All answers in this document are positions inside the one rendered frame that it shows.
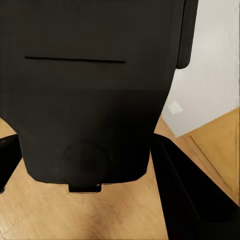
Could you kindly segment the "digital camera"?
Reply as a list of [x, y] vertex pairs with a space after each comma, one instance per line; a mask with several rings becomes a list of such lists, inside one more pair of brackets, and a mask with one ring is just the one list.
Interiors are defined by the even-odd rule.
[[0, 118], [27, 173], [70, 193], [137, 181], [199, 0], [0, 0]]

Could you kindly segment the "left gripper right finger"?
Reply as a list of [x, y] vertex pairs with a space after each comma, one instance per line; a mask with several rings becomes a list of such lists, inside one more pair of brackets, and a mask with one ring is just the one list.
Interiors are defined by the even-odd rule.
[[174, 142], [153, 133], [150, 152], [169, 240], [240, 240], [240, 207]]

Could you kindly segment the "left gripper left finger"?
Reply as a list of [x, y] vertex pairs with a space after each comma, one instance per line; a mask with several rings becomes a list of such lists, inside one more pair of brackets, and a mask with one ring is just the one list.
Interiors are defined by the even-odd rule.
[[0, 138], [0, 193], [22, 159], [18, 134]]

